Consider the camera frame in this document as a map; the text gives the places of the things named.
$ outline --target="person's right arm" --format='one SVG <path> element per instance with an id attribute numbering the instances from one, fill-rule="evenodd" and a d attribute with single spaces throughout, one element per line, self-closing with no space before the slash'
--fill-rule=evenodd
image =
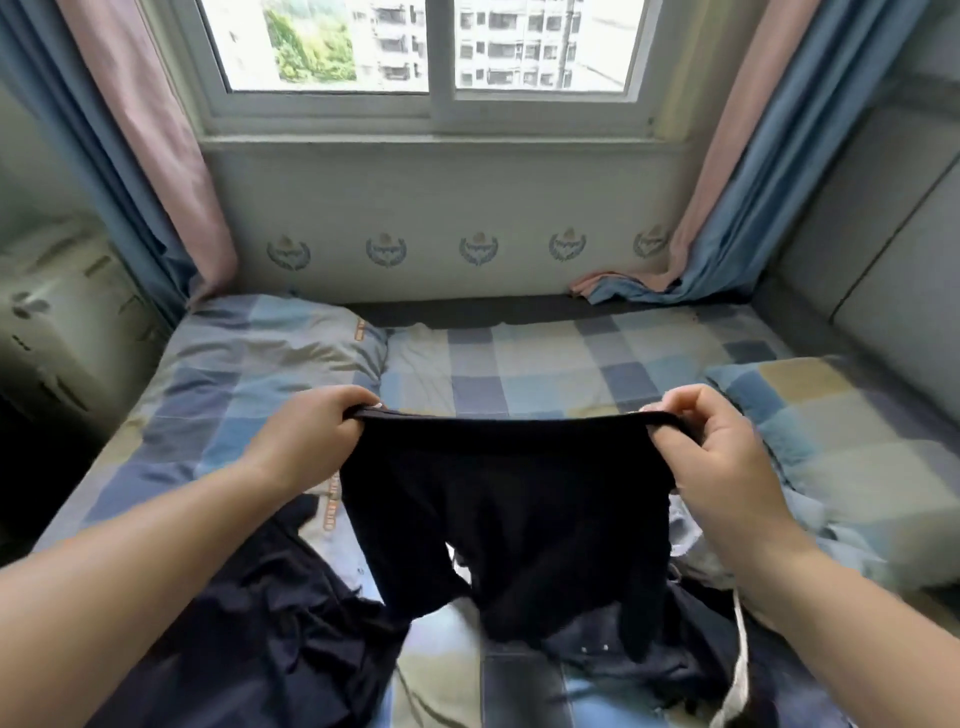
<path id="1" fill-rule="evenodd" d="M 652 433 L 694 519 L 763 616 L 864 728 L 960 724 L 960 640 L 821 551 L 750 422 L 706 385 L 653 405 L 704 432 Z"/>

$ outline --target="white strap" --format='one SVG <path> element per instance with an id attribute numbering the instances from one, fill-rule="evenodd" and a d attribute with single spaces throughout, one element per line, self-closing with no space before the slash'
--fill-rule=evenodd
<path id="1" fill-rule="evenodd" d="M 740 642 L 740 653 L 733 666 L 733 683 L 723 699 L 723 705 L 717 711 L 709 728 L 724 728 L 727 723 L 743 713 L 750 697 L 750 674 L 747 671 L 749 655 L 747 652 L 747 627 L 743 623 L 743 608 L 740 606 L 740 592 L 733 590 L 733 614 L 736 617 L 736 632 Z"/>

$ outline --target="pink curtain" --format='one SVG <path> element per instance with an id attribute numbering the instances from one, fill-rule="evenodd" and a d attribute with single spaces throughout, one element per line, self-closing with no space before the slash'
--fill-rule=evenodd
<path id="1" fill-rule="evenodd" d="M 588 296 L 604 276 L 636 279 L 661 292 L 683 274 L 690 246 L 720 199 L 819 5 L 820 0 L 770 0 L 767 5 L 733 82 L 693 197 L 670 240 L 666 273 L 597 271 L 570 283 L 571 293 Z"/>
<path id="2" fill-rule="evenodd" d="M 213 180 L 134 0 L 57 0 L 87 67 L 203 284 L 223 290 L 237 257 Z"/>

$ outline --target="dark garment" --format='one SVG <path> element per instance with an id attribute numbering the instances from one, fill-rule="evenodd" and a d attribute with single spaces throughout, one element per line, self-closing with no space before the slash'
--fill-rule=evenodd
<path id="1" fill-rule="evenodd" d="M 679 418 L 354 416 L 366 428 L 341 469 L 344 505 L 395 617 L 470 595 L 491 639 L 536 643 L 621 601 L 622 641 L 643 657 L 660 625 L 674 487 L 647 425 L 683 429 Z"/>
<path id="2" fill-rule="evenodd" d="M 250 536 L 89 725 L 365 726 L 407 625 L 354 595 L 298 536 L 317 502 L 298 497 Z"/>
<path id="3" fill-rule="evenodd" d="M 723 699 L 739 649 L 730 592 L 689 580 L 671 583 L 663 627 L 641 663 L 627 658 L 617 638 L 619 609 L 612 605 L 583 615 L 541 648 L 588 676 L 648 686 L 668 704 Z M 741 720 L 761 728 L 849 728 L 852 724 L 790 645 L 749 615 L 745 621 L 750 701 Z"/>

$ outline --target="hand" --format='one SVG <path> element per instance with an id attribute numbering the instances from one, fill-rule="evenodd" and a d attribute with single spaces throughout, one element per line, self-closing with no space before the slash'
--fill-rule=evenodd
<path id="1" fill-rule="evenodd" d="M 807 546 L 810 541 L 787 509 L 780 481 L 750 421 L 705 384 L 667 392 L 643 409 L 683 417 L 697 445 L 673 427 L 651 433 L 674 474 L 677 488 L 707 540 L 729 568 L 769 546 Z"/>
<path id="2" fill-rule="evenodd" d="M 239 464 L 285 496 L 297 496 L 336 473 L 356 447 L 363 425 L 344 420 L 344 411 L 378 402 L 373 392 L 353 385 L 299 392 L 256 433 Z"/>

